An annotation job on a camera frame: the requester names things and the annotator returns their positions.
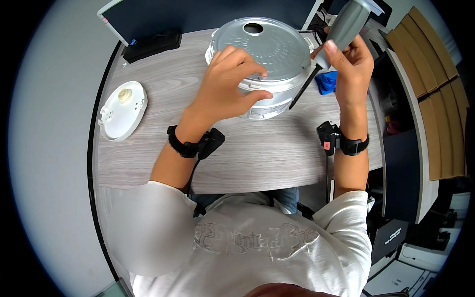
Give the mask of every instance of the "silver rice cooker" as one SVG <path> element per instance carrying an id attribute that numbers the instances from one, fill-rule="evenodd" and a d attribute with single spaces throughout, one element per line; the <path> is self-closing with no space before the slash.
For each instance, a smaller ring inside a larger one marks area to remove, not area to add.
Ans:
<path id="1" fill-rule="evenodd" d="M 211 37 L 205 54 L 208 65 L 214 53 L 233 45 L 245 49 L 268 71 L 266 77 L 253 74 L 239 83 L 238 88 L 243 94 L 262 89 L 274 95 L 271 99 L 258 101 L 241 115 L 243 118 L 265 120 L 282 113 L 311 72 L 313 43 L 278 20 L 235 19 L 214 31 Z"/>

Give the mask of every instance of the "gray screwdriver handle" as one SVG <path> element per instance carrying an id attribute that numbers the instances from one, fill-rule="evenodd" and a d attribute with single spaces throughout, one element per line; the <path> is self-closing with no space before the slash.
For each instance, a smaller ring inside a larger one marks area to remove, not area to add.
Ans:
<path id="1" fill-rule="evenodd" d="M 347 2 L 330 27 L 327 40 L 332 39 L 340 50 L 344 50 L 361 31 L 370 12 L 371 8 L 364 0 Z M 323 49 L 315 57 L 315 62 L 322 69 L 331 66 Z"/>

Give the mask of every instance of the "wooden desk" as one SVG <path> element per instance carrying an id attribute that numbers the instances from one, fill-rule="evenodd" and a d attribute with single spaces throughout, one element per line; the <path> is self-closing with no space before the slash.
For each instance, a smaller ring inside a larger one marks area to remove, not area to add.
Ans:
<path id="1" fill-rule="evenodd" d="M 131 80 L 145 88 L 148 106 L 141 123 L 126 140 L 112 143 L 100 134 L 95 138 L 97 185 L 128 190 L 148 182 L 167 141 L 167 127 L 178 124 L 184 108 L 198 91 L 207 68 L 204 54 L 213 31 L 183 34 L 180 48 L 125 67 L 125 60 L 117 55 L 99 109 L 114 89 Z M 367 109 L 372 170 L 380 168 L 382 160 L 369 98 Z M 272 119 L 254 121 L 236 117 L 218 122 L 214 126 L 226 136 L 226 141 L 200 162 L 193 177 L 193 190 L 195 193 L 256 192 L 322 181 L 325 154 L 316 128 L 324 121 L 339 124 L 339 119 L 335 94 L 322 96 L 317 84 L 311 83 L 292 110 Z"/>

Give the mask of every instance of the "brown cardboard box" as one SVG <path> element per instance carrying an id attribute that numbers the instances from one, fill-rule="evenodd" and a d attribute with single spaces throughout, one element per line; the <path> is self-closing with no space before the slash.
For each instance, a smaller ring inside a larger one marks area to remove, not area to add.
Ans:
<path id="1" fill-rule="evenodd" d="M 412 36 L 414 41 L 417 43 L 417 46 L 422 51 L 424 57 L 426 57 L 427 62 L 429 63 L 430 69 L 436 78 L 437 84 L 441 86 L 448 81 L 447 74 L 445 73 L 444 67 L 439 60 L 439 57 L 436 54 L 436 51 L 430 44 L 427 37 L 424 35 L 422 30 L 417 26 L 413 19 L 407 14 L 401 21 L 401 24 L 404 28 L 407 29 L 409 34 Z"/>
<path id="2" fill-rule="evenodd" d="M 396 34 L 394 30 L 391 30 L 386 35 L 386 40 L 391 44 L 391 47 L 394 49 L 396 55 L 398 55 L 399 60 L 401 61 L 406 74 L 408 75 L 409 81 L 411 82 L 412 89 L 416 94 L 416 97 L 420 97 L 422 95 L 427 94 L 426 88 L 424 87 L 424 83 L 422 82 L 422 78 L 417 71 L 416 65 L 412 61 L 409 53 L 404 48 L 399 36 Z"/>
<path id="3" fill-rule="evenodd" d="M 420 13 L 420 11 L 416 7 L 413 6 L 411 8 L 411 10 L 409 11 L 409 15 L 416 22 L 422 32 L 424 32 L 424 35 L 427 37 L 430 44 L 434 48 L 435 52 L 437 53 L 437 56 L 439 57 L 440 62 L 442 63 L 442 66 L 444 66 L 447 77 L 449 79 L 454 78 L 457 75 L 457 69 L 455 68 L 454 62 L 452 62 L 452 58 L 450 57 L 448 50 L 444 46 L 444 43 L 437 35 L 434 28 L 432 28 L 426 18 Z"/>
<path id="4" fill-rule="evenodd" d="M 462 124 L 462 133 L 465 139 L 465 121 L 467 119 L 468 100 L 465 94 L 462 80 L 457 77 L 450 83 L 452 91 L 454 91 L 455 101 L 457 102 L 458 114 L 460 115 L 460 124 Z"/>
<path id="5" fill-rule="evenodd" d="M 433 93 L 430 96 L 430 101 L 434 108 L 434 114 L 437 119 L 437 131 L 439 132 L 441 177 L 451 178 L 454 174 L 452 136 L 450 135 L 447 111 L 440 91 Z"/>
<path id="6" fill-rule="evenodd" d="M 454 154 L 454 173 L 453 176 L 465 175 L 465 153 L 464 153 L 464 137 L 462 135 L 462 125 L 460 124 L 460 116 L 458 115 L 457 103 L 455 102 L 452 87 L 447 84 L 440 89 L 444 104 L 448 115 L 448 123 L 450 126 L 450 135 L 452 136 L 452 153 Z"/>
<path id="7" fill-rule="evenodd" d="M 440 169 L 440 141 L 437 120 L 430 98 L 419 103 L 424 129 L 426 130 L 427 149 L 429 151 L 429 179 L 437 181 L 442 178 Z"/>
<path id="8" fill-rule="evenodd" d="M 409 53 L 414 65 L 416 65 L 417 71 L 424 83 L 424 87 L 428 93 L 435 91 L 438 87 L 436 78 L 430 69 L 429 63 L 426 60 L 426 57 L 422 54 L 422 51 L 417 46 L 416 42 L 409 34 L 409 32 L 404 28 L 402 24 L 399 24 L 394 31 L 399 36 L 399 39 L 402 41 L 402 44 L 406 48 L 406 51 Z"/>

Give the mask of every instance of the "white wall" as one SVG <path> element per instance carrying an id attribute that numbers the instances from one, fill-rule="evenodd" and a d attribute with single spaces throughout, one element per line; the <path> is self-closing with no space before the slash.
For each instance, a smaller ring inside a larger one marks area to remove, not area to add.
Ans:
<path id="1" fill-rule="evenodd" d="M 392 8 L 392 13 L 386 26 L 388 29 L 394 29 L 409 10 L 415 6 L 434 28 L 440 39 L 442 39 L 454 64 L 457 65 L 462 60 L 460 51 L 450 34 L 447 24 L 445 24 L 444 19 L 440 16 L 436 7 L 430 2 L 430 0 L 384 0 L 384 2 Z"/>
<path id="2" fill-rule="evenodd" d="M 117 38 L 97 18 L 109 0 L 57 1 L 21 65 L 9 119 L 19 214 L 41 263 L 66 296 L 114 282 L 97 240 L 86 158 L 95 96 Z"/>

